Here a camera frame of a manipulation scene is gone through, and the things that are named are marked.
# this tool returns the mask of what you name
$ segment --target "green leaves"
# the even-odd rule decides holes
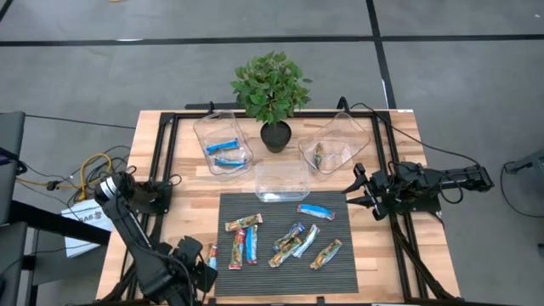
[[[294,116],[295,107],[304,107],[311,99],[309,90],[298,81],[302,70],[287,60],[283,52],[272,51],[262,57],[253,57],[246,65],[236,68],[238,80],[231,82],[236,102],[246,109],[248,116],[257,121],[277,123]],[[308,78],[303,82],[312,82]]]

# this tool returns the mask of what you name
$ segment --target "wooden table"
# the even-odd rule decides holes
[[[200,110],[180,110],[178,112],[183,111],[199,112]],[[160,114],[160,110],[144,110],[139,114],[138,126],[136,127],[128,160],[128,165],[137,167],[134,175],[138,181],[147,180],[150,172]],[[395,127],[419,139],[416,118],[413,112],[391,110],[390,114]],[[292,139],[280,154],[270,153],[266,150],[259,135],[262,123],[255,122],[253,119],[239,119],[238,123],[253,151],[253,165],[255,165],[261,161],[298,159],[298,141],[314,133],[330,120],[322,118],[291,118],[286,120],[292,128]],[[363,162],[367,172],[373,173],[379,170],[379,163],[371,120],[367,118],[356,118],[355,120],[369,133],[371,142],[354,158],[354,161]],[[252,172],[244,174],[240,179],[236,178],[233,181],[223,183],[212,177],[193,131],[195,121],[193,119],[181,120],[176,138],[172,174],[181,175],[183,183],[173,189],[170,212],[165,217],[161,233],[161,241],[174,246],[184,235],[194,237],[204,246],[215,241],[218,229],[219,195],[221,193],[253,192]],[[161,166],[164,164],[166,155],[168,129],[169,127],[167,127],[163,141]],[[387,157],[390,158],[387,136],[382,124],[381,129],[384,150]],[[426,164],[423,148],[420,144],[397,132],[395,132],[394,137],[401,161]],[[344,167],[325,182],[312,178],[312,190],[345,189],[354,181],[352,169],[353,165]],[[161,175],[162,169],[159,168],[157,177],[161,177]],[[348,196],[361,196],[361,193],[358,191]],[[377,222],[372,217],[371,210],[361,206],[348,204],[348,210],[359,293],[325,294],[325,300],[328,303],[403,302],[389,221]],[[459,290],[442,225],[425,212],[413,213],[412,217],[423,262],[445,290],[458,296]],[[96,298],[105,296],[119,281],[125,251],[126,247],[122,243],[121,237],[113,232]],[[406,259],[406,262],[411,280],[412,296],[417,297],[414,269],[410,260]],[[315,303],[317,297],[318,295],[218,297],[217,302]]]

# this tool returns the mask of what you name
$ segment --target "plastic container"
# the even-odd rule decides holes
[[[298,149],[308,163],[312,175],[323,181],[330,178],[340,167],[352,163],[352,158],[370,141],[368,132],[350,115],[341,112],[313,135],[300,140]],[[318,144],[321,145],[321,155],[320,158],[315,158]]]
[[[236,121],[235,114],[230,110],[222,110],[205,116],[193,125],[196,137],[201,144],[202,153],[206,157],[210,173],[221,181],[232,179],[252,168],[253,153],[247,144],[244,134]],[[209,145],[217,145],[238,139],[239,148],[232,150],[217,150],[213,154],[207,154]],[[246,164],[239,167],[226,167],[215,165],[215,158],[229,160],[246,160]]]
[[[310,190],[304,161],[261,161],[255,166],[255,195],[263,202],[301,201]]]

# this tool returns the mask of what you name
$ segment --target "black metal frame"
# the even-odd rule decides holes
[[[167,155],[165,160],[165,167],[164,167],[164,173],[162,175],[162,180],[166,181],[171,176],[172,172],[172,164],[173,164],[173,152],[175,150],[176,145],[176,136],[178,133],[178,125],[179,120],[183,119],[199,119],[203,118],[204,116],[207,116],[208,114],[213,112],[213,103],[210,103],[210,107],[208,109],[208,112],[198,112],[198,113],[173,113],[173,112],[163,112],[161,113],[161,117],[159,120],[159,128],[157,131],[156,136],[156,143],[155,143],[155,149],[153,152],[153,158],[151,161],[151,169],[150,169],[150,176],[149,180],[155,181],[157,176],[157,171],[159,167],[159,160],[160,160],[160,154],[162,150],[162,143],[164,142],[164,133],[166,130],[166,126],[168,123],[172,124],[171,130],[170,130],[170,138],[168,140],[168,147],[167,147]],[[372,130],[374,133],[374,139],[376,140],[376,150],[377,150],[377,157],[379,160],[380,168],[387,172],[387,162],[386,162],[386,154],[383,148],[383,142],[382,142],[382,135],[380,132],[380,119],[378,115],[383,117],[384,119],[390,121],[390,115],[388,111],[378,111],[378,112],[372,112],[372,111],[354,111],[352,112],[349,109],[348,102],[346,99],[341,98],[338,102],[337,108],[339,110],[337,111],[299,111],[295,112],[294,117],[295,118],[333,118],[339,111],[345,111],[349,113],[352,117],[356,118],[370,118],[372,123]],[[236,118],[247,118],[247,115],[245,112],[235,112]],[[384,124],[387,138],[388,138],[388,144],[390,149],[391,158],[394,162],[399,161],[399,155],[396,147],[396,143],[394,140],[394,133],[391,126],[388,124]],[[144,215],[143,216],[143,223],[145,227],[147,227],[147,220],[149,216]],[[424,263],[419,259],[419,251],[417,249],[417,240],[416,240],[416,233],[414,230],[413,222],[411,219],[410,213],[406,213],[404,216],[405,220],[405,230],[407,234],[406,242],[408,243],[409,249],[407,251],[409,252],[408,256],[412,261],[415,262],[416,267],[425,267]],[[397,219],[397,216],[394,214],[390,214],[389,222],[391,224],[391,230],[392,235],[394,238],[394,250],[395,250],[395,256],[397,258],[397,263],[399,266],[399,277],[400,277],[400,284],[402,287],[402,294],[405,302],[409,303],[410,301],[415,301],[411,296],[411,290],[410,290],[410,281],[408,279],[408,271],[406,269],[405,264],[405,258],[403,253],[403,247],[406,250],[406,246],[403,246],[402,239],[399,239],[399,235],[401,235],[401,238],[404,237],[402,232],[400,231],[400,225],[399,221]],[[161,233],[161,227],[155,227],[153,229],[152,235],[160,236]],[[420,269],[416,270],[416,279],[417,279],[417,286],[419,290],[419,297],[422,299],[419,301],[424,301],[428,299],[428,293],[427,293],[427,286],[426,286],[426,279],[432,278],[430,273],[427,273],[428,270],[426,268],[423,269],[423,272]],[[129,287],[129,295],[127,298],[134,298],[135,293],[135,284],[131,291]]]

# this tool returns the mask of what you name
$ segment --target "wrapped snack bar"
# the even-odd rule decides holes
[[[246,233],[246,259],[248,264],[257,263],[257,225],[247,228]]]
[[[338,252],[342,242],[338,239],[335,239],[330,245],[321,250],[319,255],[315,258],[314,262],[309,266],[311,269],[319,269],[324,264],[328,263],[331,258]]]
[[[309,245],[314,242],[315,237],[317,237],[317,234],[319,234],[320,229],[315,225],[312,224],[312,227],[309,229],[308,234],[306,235],[306,238],[304,238],[304,242],[301,246],[297,248],[297,250],[292,254],[292,256],[296,258],[300,258],[303,256],[304,251],[309,247]]]
[[[207,251],[206,264],[210,268],[218,269],[218,245],[210,243],[210,249]]]
[[[301,204],[298,206],[299,213],[306,213],[308,215],[317,217],[317,218],[325,218],[327,220],[333,220],[334,219],[334,212],[326,209],[324,207],[318,207],[316,205],[308,205],[308,204]]]
[[[250,227],[254,224],[261,224],[263,222],[263,217],[260,213],[240,218],[236,221],[228,222],[224,224],[224,230],[226,231],[233,231],[233,230],[239,230],[239,229],[245,229],[246,227]]]
[[[279,251],[278,253],[276,253],[270,260],[269,260],[269,265],[270,267],[272,268],[276,268],[276,267],[279,267],[280,264],[283,264],[284,261],[286,261],[286,259],[291,256],[291,254],[293,252],[295,252],[297,250],[298,247],[300,247],[300,245],[302,244],[302,242],[300,241],[300,239],[298,239],[297,237],[294,237],[293,239],[291,239],[286,245],[284,248],[281,249],[281,251]]]
[[[296,222],[295,224],[293,224],[291,229],[289,230],[289,233],[287,233],[286,235],[284,235],[277,241],[274,241],[274,246],[273,246],[274,251],[279,252],[282,248],[285,247],[287,243],[289,243],[289,241],[291,241],[293,237],[298,235],[298,233],[302,233],[303,231],[304,231],[303,224],[301,224],[300,222]]]
[[[235,242],[232,244],[232,253],[230,254],[229,269],[241,269],[241,255],[244,252],[244,238],[246,232],[243,229],[236,231]]]

